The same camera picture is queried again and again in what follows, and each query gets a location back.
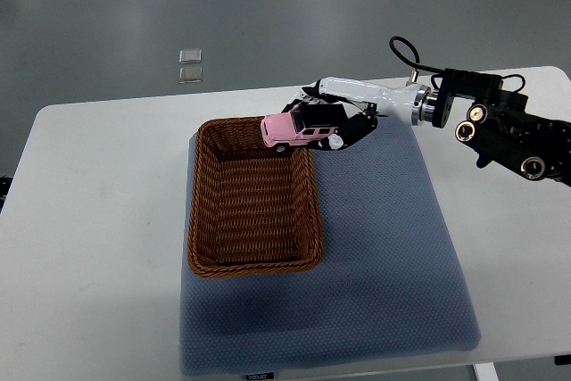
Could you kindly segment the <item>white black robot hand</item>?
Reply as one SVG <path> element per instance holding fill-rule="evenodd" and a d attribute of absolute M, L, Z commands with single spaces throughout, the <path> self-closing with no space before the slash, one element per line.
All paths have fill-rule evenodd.
<path fill-rule="evenodd" d="M 320 104 L 326 96 L 341 98 L 363 111 L 374 110 L 377 116 L 395 116 L 402 122 L 417 126 L 431 121 L 431 88 L 419 83 L 390 88 L 353 79 L 327 77 L 312 87 L 302 87 L 281 111 L 290 112 L 300 104 Z M 373 132 L 378 120 L 375 115 L 358 113 L 350 117 L 332 135 L 311 143 L 319 151 L 343 150 Z"/>

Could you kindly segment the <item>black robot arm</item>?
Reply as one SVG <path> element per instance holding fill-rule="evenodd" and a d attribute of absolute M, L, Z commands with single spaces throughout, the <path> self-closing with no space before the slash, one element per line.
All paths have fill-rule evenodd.
<path fill-rule="evenodd" d="M 311 144 L 313 149 L 338 151 L 375 130 L 380 117 L 394 116 L 411 126 L 427 122 L 444 128 L 454 100 L 468 99 L 472 104 L 455 128 L 455 137 L 477 153 L 478 168 L 496 162 L 530 181 L 551 179 L 569 185 L 569 123 L 527 113 L 527 96 L 503 89 L 503 80 L 496 74 L 454 69 L 434 72 L 428 86 L 411 78 L 398 88 L 328 77 L 303 87 L 284 110 L 312 105 L 357 107 L 358 113 L 332 136 Z"/>

